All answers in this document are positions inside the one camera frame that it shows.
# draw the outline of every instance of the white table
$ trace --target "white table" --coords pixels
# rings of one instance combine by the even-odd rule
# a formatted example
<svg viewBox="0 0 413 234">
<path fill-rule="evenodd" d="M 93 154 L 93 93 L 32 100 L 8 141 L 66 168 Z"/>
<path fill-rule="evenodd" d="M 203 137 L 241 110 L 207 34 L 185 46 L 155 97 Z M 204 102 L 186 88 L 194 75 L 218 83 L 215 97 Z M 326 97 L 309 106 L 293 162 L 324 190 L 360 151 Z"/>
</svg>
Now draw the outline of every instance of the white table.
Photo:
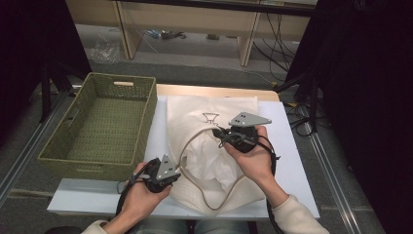
<svg viewBox="0 0 413 234">
<path fill-rule="evenodd" d="M 167 97 L 158 96 L 153 124 L 148 138 L 145 161 L 169 153 L 167 140 Z M 294 194 L 307 206 L 314 217 L 319 211 L 310 189 L 300 156 L 289 128 L 285 110 L 281 102 L 259 100 L 259 113 L 269 118 L 272 124 L 266 125 L 271 143 L 281 158 L 277 164 L 276 178 L 282 188 Z M 64 178 L 51 202 L 48 211 L 60 215 L 109 215 L 116 212 L 119 194 L 117 181 Z M 217 217 L 205 217 L 189 208 L 180 205 L 171 197 L 167 197 L 151 214 L 169 218 L 235 218 L 259 220 L 268 218 L 265 200 L 254 202 Z"/>
</svg>

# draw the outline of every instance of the green wicker basket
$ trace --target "green wicker basket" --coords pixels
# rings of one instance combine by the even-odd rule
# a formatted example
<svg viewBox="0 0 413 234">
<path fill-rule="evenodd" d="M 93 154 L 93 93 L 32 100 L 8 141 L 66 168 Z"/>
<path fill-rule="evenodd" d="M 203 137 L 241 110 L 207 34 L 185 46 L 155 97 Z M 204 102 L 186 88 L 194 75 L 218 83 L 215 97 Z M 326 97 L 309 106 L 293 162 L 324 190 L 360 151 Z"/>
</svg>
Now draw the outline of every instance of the green wicker basket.
<svg viewBox="0 0 413 234">
<path fill-rule="evenodd" d="M 38 160 L 61 177 L 125 180 L 143 161 L 156 79 L 90 73 Z"/>
</svg>

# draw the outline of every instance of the white sleeve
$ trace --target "white sleeve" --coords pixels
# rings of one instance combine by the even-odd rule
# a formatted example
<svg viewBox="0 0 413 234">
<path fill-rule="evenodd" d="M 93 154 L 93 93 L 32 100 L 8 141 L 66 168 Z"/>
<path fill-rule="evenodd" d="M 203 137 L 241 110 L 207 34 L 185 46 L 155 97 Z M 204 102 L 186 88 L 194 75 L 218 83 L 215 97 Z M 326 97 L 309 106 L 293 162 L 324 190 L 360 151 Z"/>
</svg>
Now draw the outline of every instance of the white sleeve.
<svg viewBox="0 0 413 234">
<path fill-rule="evenodd" d="M 82 232 L 82 234 L 107 234 L 107 232 L 105 232 L 103 228 L 100 226 L 102 222 L 107 221 L 98 220 L 93 222 L 88 228 L 86 228 L 84 232 Z"/>
<path fill-rule="evenodd" d="M 322 234 L 328 233 L 313 217 L 310 210 L 299 203 L 294 195 L 276 208 L 272 208 L 274 219 L 285 233 Z"/>
</svg>

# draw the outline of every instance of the hand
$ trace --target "hand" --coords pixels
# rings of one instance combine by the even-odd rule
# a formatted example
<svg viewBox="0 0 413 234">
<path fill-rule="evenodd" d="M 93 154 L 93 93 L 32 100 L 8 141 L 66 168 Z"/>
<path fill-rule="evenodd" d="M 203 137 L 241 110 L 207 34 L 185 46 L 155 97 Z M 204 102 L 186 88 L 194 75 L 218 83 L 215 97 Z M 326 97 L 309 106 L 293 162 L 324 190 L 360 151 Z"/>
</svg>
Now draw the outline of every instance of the hand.
<svg viewBox="0 0 413 234">
<path fill-rule="evenodd" d="M 268 138 L 267 129 L 264 126 L 255 127 L 259 136 Z M 271 148 L 270 143 L 259 137 L 258 141 Z M 247 152 L 242 153 L 229 143 L 224 144 L 227 152 L 237 161 L 245 176 L 254 181 L 265 193 L 273 208 L 281 205 L 288 199 L 288 195 L 277 184 L 271 171 L 270 153 L 259 145 Z"/>
<path fill-rule="evenodd" d="M 139 172 L 146 163 L 137 165 L 134 172 Z M 139 221 L 149 216 L 158 204 L 168 197 L 171 186 L 160 193 L 152 193 L 143 182 L 137 182 L 131 187 L 122 206 L 121 212 L 103 229 L 109 233 L 125 233 Z"/>
<path fill-rule="evenodd" d="M 267 129 L 264 126 L 255 127 L 259 136 L 268 138 Z M 258 141 L 271 148 L 270 143 L 262 137 Z M 229 143 L 224 144 L 227 152 L 237 161 L 245 176 L 259 184 L 266 179 L 274 179 L 271 172 L 271 156 L 261 146 L 256 145 L 251 151 L 242 153 Z"/>
</svg>

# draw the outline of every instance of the white cloth bag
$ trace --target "white cloth bag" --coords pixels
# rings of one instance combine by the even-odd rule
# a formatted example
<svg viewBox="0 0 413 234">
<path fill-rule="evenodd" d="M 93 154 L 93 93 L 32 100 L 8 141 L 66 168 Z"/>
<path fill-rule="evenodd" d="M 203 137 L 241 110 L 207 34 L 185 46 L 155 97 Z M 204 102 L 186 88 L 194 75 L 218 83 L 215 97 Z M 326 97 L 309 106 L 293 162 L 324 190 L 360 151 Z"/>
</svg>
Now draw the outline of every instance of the white cloth bag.
<svg viewBox="0 0 413 234">
<path fill-rule="evenodd" d="M 258 114 L 257 98 L 168 97 L 171 159 L 182 173 L 170 192 L 176 201 L 212 216 L 265 198 L 212 134 L 217 126 L 230 128 L 228 122 L 242 111 Z"/>
</svg>

